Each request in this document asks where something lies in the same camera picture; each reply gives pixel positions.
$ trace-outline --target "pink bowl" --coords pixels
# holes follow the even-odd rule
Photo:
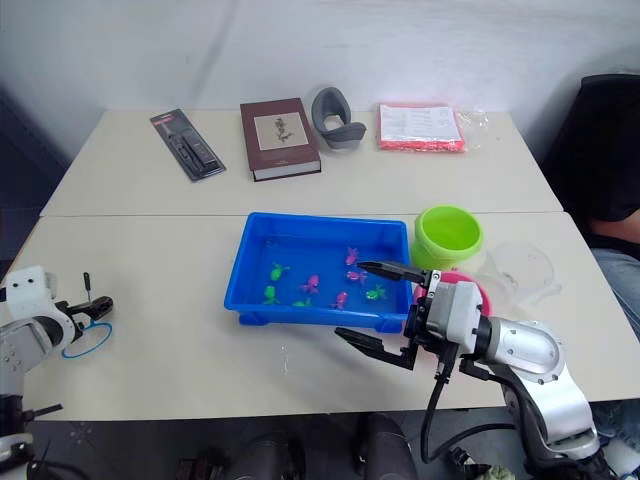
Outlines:
[[[445,283],[458,283],[458,282],[475,282],[473,278],[469,275],[465,275],[464,273],[450,271],[450,272],[442,272],[442,281]],[[489,301],[489,296],[487,292],[485,292],[484,288],[478,285],[480,289],[480,295],[482,296],[482,314],[485,317],[491,316],[491,302]],[[420,286],[417,286],[413,291],[413,303],[418,301],[418,298],[423,296],[426,293],[426,290]]]

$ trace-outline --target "white paper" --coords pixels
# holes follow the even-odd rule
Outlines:
[[[462,140],[451,107],[380,105],[382,140],[450,142]]]
[[[298,112],[254,117],[260,150],[307,145],[309,140]]]

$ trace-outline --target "black cable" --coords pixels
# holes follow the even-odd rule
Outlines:
[[[42,465],[44,465],[44,460],[45,458],[47,458],[47,454],[49,453],[49,447],[51,447],[51,439],[47,439],[47,446],[44,447],[44,452],[42,453],[42,458],[40,459],[40,464],[36,465],[35,462],[32,462],[30,466],[28,466],[27,468],[29,469],[29,472],[33,472],[36,477],[34,478],[38,478],[38,474],[40,473],[40,469],[42,468]]]
[[[435,449],[433,454],[429,456],[429,462],[433,462],[436,458],[440,457],[442,454],[446,453],[453,445],[464,440],[471,435],[476,435],[480,432],[487,432],[489,430],[515,430],[515,425],[511,423],[487,423],[485,425],[477,425],[475,427],[469,428],[464,432],[460,432],[457,435],[454,435],[449,440],[444,442],[438,448]]]
[[[78,478],[82,479],[82,480],[91,480],[91,477],[89,477],[89,475],[87,475],[85,472],[83,472],[82,470],[80,470],[78,467],[75,467],[73,465],[69,465],[68,463],[61,463],[61,462],[52,462],[52,461],[38,461],[38,460],[34,460],[31,462],[31,465],[36,465],[38,467],[42,466],[44,467],[43,473],[53,473],[53,472],[47,472],[47,470],[49,469],[55,469],[55,470],[62,470],[65,472],[69,472],[69,473],[73,473],[75,476],[77,476]]]
[[[43,471],[38,471],[38,473],[36,474],[31,474],[31,472],[29,472],[27,479],[28,480],[65,480],[53,470],[47,470],[47,469]]]
[[[433,421],[433,414],[436,411],[436,405],[440,400],[440,394],[446,383],[444,375],[440,375],[436,380],[436,385],[433,387],[431,397],[429,398],[429,405],[424,413],[424,420],[422,421],[422,428],[420,429],[420,457],[423,463],[429,463],[429,432],[431,431],[431,422]]]
[[[609,470],[609,473],[611,473],[613,475],[613,478],[618,478],[618,474],[616,473],[616,471],[611,468],[611,465],[609,465],[609,462],[607,462],[607,457],[605,457],[604,455],[602,456],[602,460],[604,461],[604,464],[606,465],[607,469]],[[623,475],[622,478],[620,480],[624,480],[626,478],[626,475]]]

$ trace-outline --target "green plastic cup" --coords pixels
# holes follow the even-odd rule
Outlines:
[[[416,218],[411,262],[425,270],[449,270],[482,246],[482,227],[466,210],[441,205]]]

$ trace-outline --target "blue plastic tray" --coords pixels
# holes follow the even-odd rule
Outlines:
[[[412,302],[408,282],[393,282],[368,275],[364,285],[347,279],[347,248],[359,250],[359,261],[409,263],[406,226],[389,220],[326,218],[305,215],[252,213],[229,280],[224,306],[240,313],[240,323],[311,323],[375,328],[397,333]],[[271,281],[274,263],[290,267],[278,281]],[[318,275],[318,293],[307,294],[300,286]],[[265,287],[273,285],[280,303],[265,305]],[[381,286],[386,298],[371,301],[365,292]],[[338,293],[346,292],[343,310],[332,308]],[[312,306],[295,307],[310,299]]]

